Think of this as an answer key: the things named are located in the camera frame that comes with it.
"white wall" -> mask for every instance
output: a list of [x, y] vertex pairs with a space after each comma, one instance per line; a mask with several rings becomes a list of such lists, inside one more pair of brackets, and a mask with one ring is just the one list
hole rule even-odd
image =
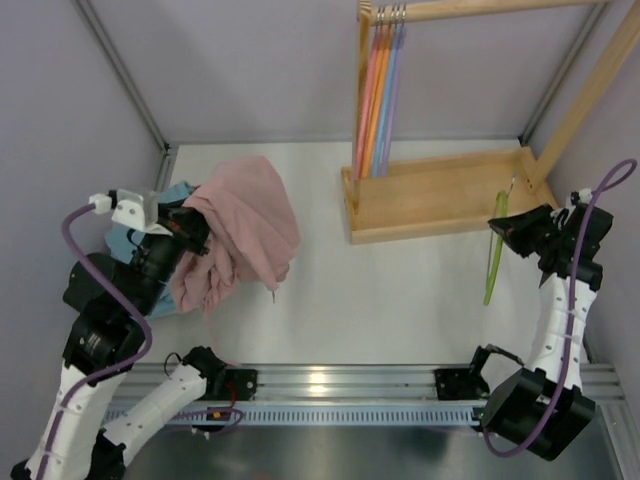
[[[69, 0], [3, 2], [0, 14], [0, 478], [46, 425], [69, 328], [73, 258], [60, 222], [88, 195], [152, 186], [159, 152]], [[89, 218], [83, 247], [103, 244]]]
[[[356, 0], [93, 4], [169, 140], [349, 137]], [[588, 9], [409, 25], [396, 132], [521, 134]]]
[[[543, 120], [533, 139], [540, 153], [553, 129], [597, 61], [631, 2], [609, 7], [573, 75]], [[640, 159], [640, 48], [627, 64], [563, 155], [550, 182], [558, 198], [572, 189], [595, 187], [618, 161]], [[604, 282], [590, 316], [589, 329], [596, 353], [613, 362], [623, 382], [636, 422], [640, 423], [640, 172], [621, 187], [607, 192], [600, 207], [614, 216], [613, 229], [596, 257], [604, 266]]]

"orange strip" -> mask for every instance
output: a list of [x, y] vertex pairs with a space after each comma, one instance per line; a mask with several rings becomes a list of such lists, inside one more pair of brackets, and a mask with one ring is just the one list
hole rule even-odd
[[378, 131], [378, 120], [380, 119], [380, 105], [382, 97], [384, 97], [384, 84], [387, 77], [387, 67], [389, 65], [389, 56], [391, 54], [391, 43], [393, 42], [393, 34], [391, 27], [387, 27], [384, 33], [385, 38], [382, 42], [383, 49], [382, 58], [376, 65], [376, 89], [373, 97], [371, 116], [369, 117], [369, 131], [367, 133], [367, 143], [362, 158], [362, 178], [369, 177], [371, 173], [371, 162], [373, 160], [373, 147], [376, 140], [376, 132]]

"wooden stand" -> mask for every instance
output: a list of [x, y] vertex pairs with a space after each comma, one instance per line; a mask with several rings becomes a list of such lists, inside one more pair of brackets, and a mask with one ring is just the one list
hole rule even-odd
[[[407, 21], [448, 18], [481, 13], [548, 8], [574, 0], [497, 1], [474, 0], [472, 13], [462, 9], [466, 0], [437, 1], [407, 9]], [[356, 113], [360, 111], [368, 61], [368, 31], [375, 24], [368, 1], [359, 2], [358, 81]], [[386, 177], [353, 181], [353, 167], [342, 169], [344, 200], [354, 244], [398, 240], [426, 235], [459, 233], [487, 228], [498, 192], [516, 182], [509, 198], [509, 214], [522, 213], [541, 204], [556, 206], [546, 177], [558, 162], [597, 101], [615, 78], [640, 39], [640, 0], [609, 42], [599, 62], [561, 122], [540, 160], [529, 148], [478, 152], [416, 161], [390, 162]], [[357, 139], [356, 118], [354, 139]]]
[[531, 149], [469, 153], [393, 162], [388, 176], [360, 180], [357, 212], [351, 194], [351, 168], [342, 169], [345, 205], [354, 244], [480, 230], [487, 226], [497, 193], [516, 182], [509, 214], [543, 203], [555, 205], [549, 187], [531, 192], [524, 165], [535, 162]]

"pink cloth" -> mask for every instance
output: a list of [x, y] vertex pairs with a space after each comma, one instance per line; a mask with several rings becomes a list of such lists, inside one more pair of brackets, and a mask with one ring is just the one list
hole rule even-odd
[[209, 253], [185, 253], [171, 279], [180, 312], [211, 312], [239, 282], [278, 288], [300, 234], [282, 179], [265, 157], [220, 163], [184, 206], [202, 213], [211, 233]]

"pink strip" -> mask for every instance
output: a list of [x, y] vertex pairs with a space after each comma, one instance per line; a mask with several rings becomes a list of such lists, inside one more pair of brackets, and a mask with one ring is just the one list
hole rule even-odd
[[373, 37], [373, 46], [371, 47], [371, 57], [369, 59], [369, 68], [367, 69], [367, 81], [364, 87], [364, 100], [362, 101], [362, 113], [360, 116], [360, 131], [358, 132], [358, 146], [356, 149], [356, 165], [354, 171], [354, 178], [358, 180], [360, 178], [360, 171], [362, 170], [362, 157], [364, 155], [364, 143], [371, 116], [370, 107], [371, 99], [373, 97], [373, 84], [374, 84], [374, 72], [376, 70], [376, 63], [378, 61], [378, 52], [380, 39], [380, 29], [376, 28], [375, 36]]

